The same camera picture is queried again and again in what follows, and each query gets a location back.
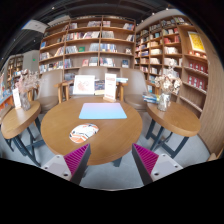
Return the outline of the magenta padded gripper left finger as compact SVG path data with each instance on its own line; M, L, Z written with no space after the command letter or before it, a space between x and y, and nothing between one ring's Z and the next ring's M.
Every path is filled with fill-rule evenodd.
M65 156L55 155L42 166L42 169L79 185L86 170L90 154L90 145L86 144Z

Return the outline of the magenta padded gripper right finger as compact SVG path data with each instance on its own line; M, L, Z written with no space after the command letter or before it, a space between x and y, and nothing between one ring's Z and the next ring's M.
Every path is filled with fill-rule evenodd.
M132 155L143 185L148 185L182 169L182 166L170 156L158 155L135 143L132 144Z

